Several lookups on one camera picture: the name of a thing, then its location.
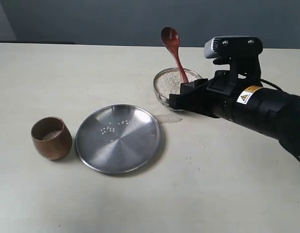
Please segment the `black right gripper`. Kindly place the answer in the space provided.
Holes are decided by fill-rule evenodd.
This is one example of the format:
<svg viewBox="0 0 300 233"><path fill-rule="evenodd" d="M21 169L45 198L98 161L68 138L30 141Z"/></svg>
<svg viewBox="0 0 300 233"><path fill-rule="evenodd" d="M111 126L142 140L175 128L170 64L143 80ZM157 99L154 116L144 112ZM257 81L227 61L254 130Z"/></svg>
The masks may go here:
<svg viewBox="0 0 300 233"><path fill-rule="evenodd" d="M180 85L180 94L169 95L169 106L197 114L235 114L238 74L217 70L214 78L196 79ZM206 85L206 98L193 90Z"/></svg>

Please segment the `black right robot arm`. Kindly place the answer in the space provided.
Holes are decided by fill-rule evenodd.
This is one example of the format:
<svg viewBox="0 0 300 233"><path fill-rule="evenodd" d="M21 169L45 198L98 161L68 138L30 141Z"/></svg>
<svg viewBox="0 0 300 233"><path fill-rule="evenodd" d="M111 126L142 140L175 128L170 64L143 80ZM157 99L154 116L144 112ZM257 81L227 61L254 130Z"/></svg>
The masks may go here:
<svg viewBox="0 0 300 233"><path fill-rule="evenodd" d="M223 118L279 141L300 157L300 96L263 87L250 78L229 82L229 71L218 70L212 79L180 86L169 96L169 106L212 118Z"/></svg>

